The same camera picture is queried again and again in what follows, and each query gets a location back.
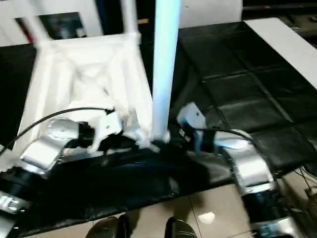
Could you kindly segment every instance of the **white wall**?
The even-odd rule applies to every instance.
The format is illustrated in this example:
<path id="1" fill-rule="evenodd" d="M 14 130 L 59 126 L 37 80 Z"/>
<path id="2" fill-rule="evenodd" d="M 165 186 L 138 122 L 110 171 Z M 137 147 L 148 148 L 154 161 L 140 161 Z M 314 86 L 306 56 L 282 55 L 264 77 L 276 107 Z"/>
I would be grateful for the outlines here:
<path id="1" fill-rule="evenodd" d="M 182 0 L 179 28 L 241 21 L 242 0 Z"/>

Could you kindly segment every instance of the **black tile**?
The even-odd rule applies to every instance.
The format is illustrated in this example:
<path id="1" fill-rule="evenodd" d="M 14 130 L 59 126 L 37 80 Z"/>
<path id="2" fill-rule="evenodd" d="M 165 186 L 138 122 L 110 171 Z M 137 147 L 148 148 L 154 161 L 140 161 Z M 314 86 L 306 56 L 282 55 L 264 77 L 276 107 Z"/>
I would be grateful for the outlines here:
<path id="1" fill-rule="evenodd" d="M 295 69 L 257 72 L 257 77 L 293 121 L 317 117 L 317 90 Z"/>
<path id="2" fill-rule="evenodd" d="M 283 57 L 251 30 L 229 35 L 225 42 L 248 70 L 286 64 Z"/>
<path id="3" fill-rule="evenodd" d="M 296 129 L 311 143 L 317 150 L 317 120 L 308 121 L 296 125 Z"/>
<path id="4" fill-rule="evenodd" d="M 203 78 L 245 71 L 222 39 L 190 38 L 182 41 L 182 45 Z"/>
<path id="5" fill-rule="evenodd" d="M 287 120 L 266 99 L 232 103 L 220 107 L 225 120 L 232 129 L 260 131 Z"/>
<path id="6" fill-rule="evenodd" d="M 253 137 L 275 171 L 284 173 L 316 159 L 316 152 L 292 127 L 264 131 Z"/>
<path id="7" fill-rule="evenodd" d="M 250 74 L 205 80 L 205 85 L 218 106 L 244 103 L 264 97 L 264 93 Z"/>

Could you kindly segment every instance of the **white plastic structure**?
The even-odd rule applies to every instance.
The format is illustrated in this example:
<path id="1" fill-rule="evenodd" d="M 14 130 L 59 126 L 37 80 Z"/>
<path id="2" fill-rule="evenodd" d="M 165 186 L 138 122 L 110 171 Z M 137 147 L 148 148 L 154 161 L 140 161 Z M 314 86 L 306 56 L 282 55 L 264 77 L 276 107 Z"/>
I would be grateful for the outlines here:
<path id="1" fill-rule="evenodd" d="M 135 112 L 142 133 L 150 135 L 153 105 L 138 47 L 140 34 L 134 0 L 121 0 L 123 34 L 55 41 L 38 19 L 33 0 L 14 1 L 37 48 L 19 132 L 66 108 L 115 107 L 122 118 Z M 65 116 L 93 124 L 102 113 L 81 111 Z M 40 130 L 39 126 L 24 135 L 13 151 L 20 154 Z"/>
<path id="2" fill-rule="evenodd" d="M 166 140 L 181 0 L 157 0 L 153 73 L 153 136 Z"/>

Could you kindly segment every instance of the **white pole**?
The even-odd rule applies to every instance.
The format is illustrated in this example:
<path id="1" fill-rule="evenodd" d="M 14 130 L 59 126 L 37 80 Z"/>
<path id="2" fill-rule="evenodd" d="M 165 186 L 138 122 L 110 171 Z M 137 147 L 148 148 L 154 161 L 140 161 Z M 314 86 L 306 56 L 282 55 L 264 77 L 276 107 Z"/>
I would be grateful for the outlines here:
<path id="1" fill-rule="evenodd" d="M 172 91 L 181 0 L 157 0 L 155 18 L 153 125 L 155 139 L 164 140 Z"/>
<path id="2" fill-rule="evenodd" d="M 121 0 L 123 28 L 125 33 L 138 32 L 138 17 L 135 0 Z"/>

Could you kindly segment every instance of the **black cable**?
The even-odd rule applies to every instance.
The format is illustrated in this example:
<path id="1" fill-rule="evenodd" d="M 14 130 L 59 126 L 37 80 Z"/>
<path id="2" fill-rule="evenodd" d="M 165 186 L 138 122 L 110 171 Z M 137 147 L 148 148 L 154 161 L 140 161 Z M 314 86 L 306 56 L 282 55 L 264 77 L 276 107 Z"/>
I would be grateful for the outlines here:
<path id="1" fill-rule="evenodd" d="M 254 139 L 241 133 L 241 132 L 238 132 L 238 131 L 235 131 L 235 130 L 231 130 L 231 129 L 222 129 L 222 128 L 208 128 L 208 129 L 201 129 L 201 128 L 194 128 L 194 130 L 200 130 L 200 131 L 213 131 L 213 132 L 217 132 L 217 131 L 220 131 L 220 132 L 227 132 L 227 133 L 230 133 L 230 134 L 234 134 L 234 135 L 238 135 L 238 136 L 241 136 L 243 137 L 245 140 L 247 141 L 250 141 L 253 145 L 256 146 L 255 142 L 254 142 Z"/>
<path id="2" fill-rule="evenodd" d="M 82 111 L 82 110 L 101 110 L 101 111 L 105 111 L 107 113 L 112 112 L 111 110 L 105 109 L 105 108 L 71 108 L 71 109 L 66 109 L 66 110 L 62 110 L 56 113 L 52 113 L 46 117 L 43 117 L 42 119 L 34 122 L 33 124 L 29 125 L 27 128 L 25 128 L 21 133 L 19 133 L 15 138 L 13 138 L 9 143 L 7 143 L 2 150 L 0 151 L 0 156 L 6 151 L 6 149 L 8 147 L 10 147 L 11 145 L 13 145 L 15 143 L 15 141 L 17 141 L 19 138 L 21 138 L 24 134 L 26 134 L 29 130 L 31 130 L 33 127 L 37 126 L 38 124 L 46 121 L 47 119 L 56 117 L 58 115 L 61 114 L 65 114 L 65 113 L 70 113 L 70 112 L 74 112 L 74 111 Z"/>
<path id="3" fill-rule="evenodd" d="M 316 184 L 317 185 L 317 182 L 315 182 L 315 181 L 313 181 L 312 179 L 310 179 L 310 178 L 308 178 L 308 177 L 306 177 L 306 176 L 303 176 L 303 175 L 301 175 L 299 172 L 297 172 L 297 171 L 294 171 L 297 175 L 299 175 L 300 177 L 302 177 L 303 179 L 306 179 L 306 180 L 309 180 L 310 182 L 313 182 L 314 184 Z"/>
<path id="4" fill-rule="evenodd" d="M 304 173 L 306 173 L 306 174 L 308 174 L 309 176 L 312 176 L 312 177 L 314 177 L 314 178 L 317 179 L 317 177 L 316 177 L 315 175 L 309 173 L 309 172 L 305 169 L 305 167 L 302 167 L 302 170 L 304 171 Z"/>

